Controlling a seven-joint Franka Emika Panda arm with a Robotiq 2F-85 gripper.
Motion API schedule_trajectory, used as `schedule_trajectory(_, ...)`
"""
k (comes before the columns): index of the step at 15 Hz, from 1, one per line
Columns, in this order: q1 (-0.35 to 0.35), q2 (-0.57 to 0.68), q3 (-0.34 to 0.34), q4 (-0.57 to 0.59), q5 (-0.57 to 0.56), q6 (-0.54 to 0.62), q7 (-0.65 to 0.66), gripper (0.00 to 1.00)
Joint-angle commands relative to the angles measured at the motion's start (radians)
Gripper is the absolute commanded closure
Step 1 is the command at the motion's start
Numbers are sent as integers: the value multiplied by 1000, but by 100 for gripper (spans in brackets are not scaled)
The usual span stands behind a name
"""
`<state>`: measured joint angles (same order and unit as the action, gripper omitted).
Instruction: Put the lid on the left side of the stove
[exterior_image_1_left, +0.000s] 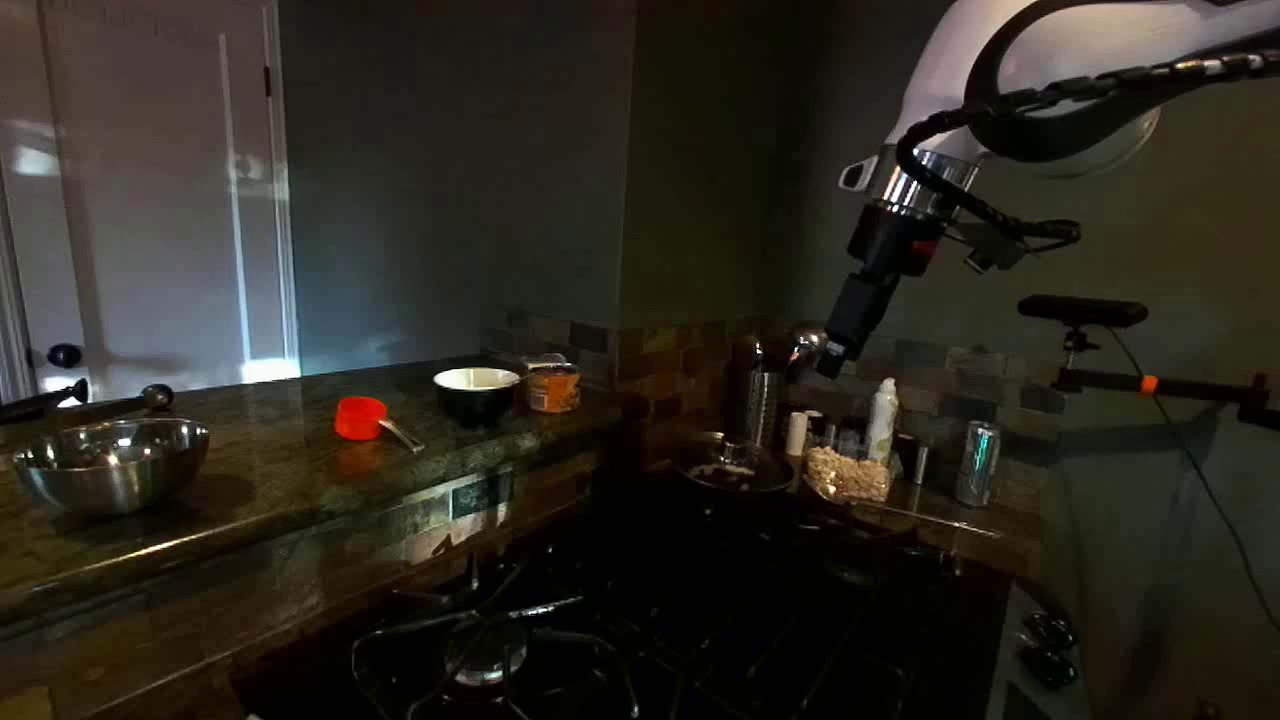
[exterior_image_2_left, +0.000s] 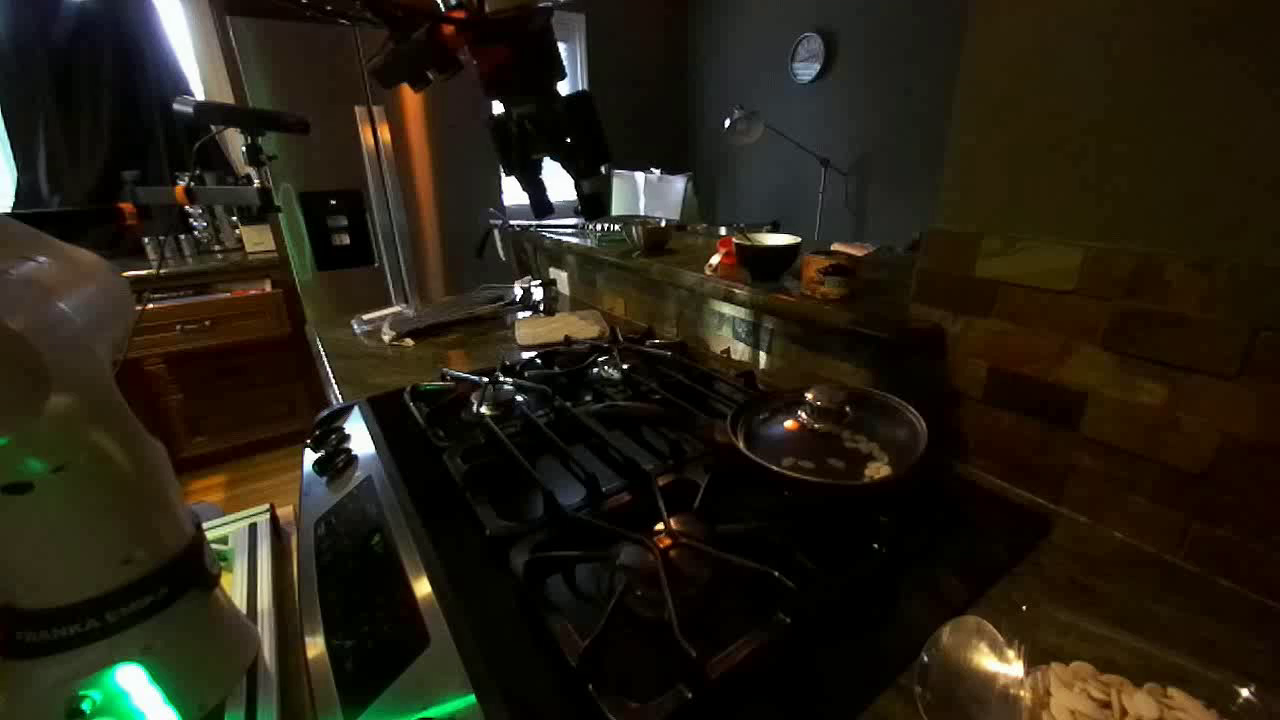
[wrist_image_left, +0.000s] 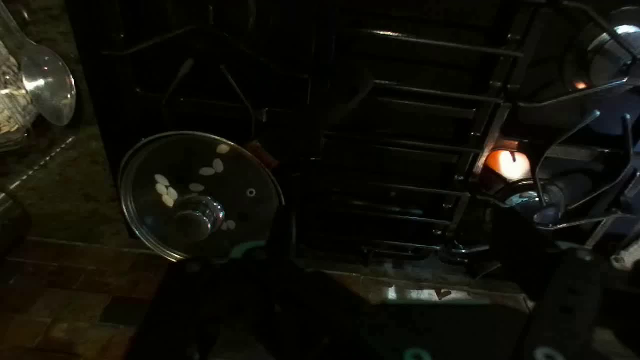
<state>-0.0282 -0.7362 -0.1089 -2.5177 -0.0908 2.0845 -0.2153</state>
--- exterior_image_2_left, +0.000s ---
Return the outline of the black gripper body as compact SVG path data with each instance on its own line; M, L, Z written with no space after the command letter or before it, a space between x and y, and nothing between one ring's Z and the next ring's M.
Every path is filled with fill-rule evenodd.
M468 51L481 86L494 99L488 116L498 166L523 188L534 221L554 210L542 188L542 159L573 175L575 210L609 210L604 166L611 165L596 99L561 91L563 61L548 8L494 8L468 23Z

